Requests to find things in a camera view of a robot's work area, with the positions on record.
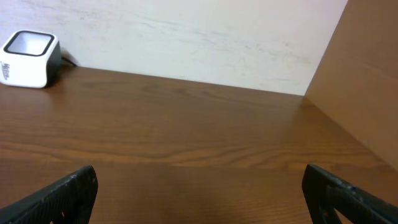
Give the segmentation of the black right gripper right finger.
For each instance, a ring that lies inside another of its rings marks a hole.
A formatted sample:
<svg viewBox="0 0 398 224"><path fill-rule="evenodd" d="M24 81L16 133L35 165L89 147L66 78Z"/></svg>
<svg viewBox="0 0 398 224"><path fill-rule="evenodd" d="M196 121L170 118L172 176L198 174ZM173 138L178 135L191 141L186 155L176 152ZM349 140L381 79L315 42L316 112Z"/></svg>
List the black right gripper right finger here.
<svg viewBox="0 0 398 224"><path fill-rule="evenodd" d="M306 166L302 191L313 223L397 223L397 207L315 165Z"/></svg>

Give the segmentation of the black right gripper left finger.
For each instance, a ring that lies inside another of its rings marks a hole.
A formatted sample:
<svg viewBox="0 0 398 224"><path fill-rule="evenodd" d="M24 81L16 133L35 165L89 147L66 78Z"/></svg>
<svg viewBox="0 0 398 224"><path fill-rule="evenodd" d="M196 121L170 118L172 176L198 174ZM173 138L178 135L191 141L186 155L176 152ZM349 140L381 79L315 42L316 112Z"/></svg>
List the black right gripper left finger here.
<svg viewBox="0 0 398 224"><path fill-rule="evenodd" d="M1 223L89 223L98 192L93 166L84 166L1 209Z"/></svg>

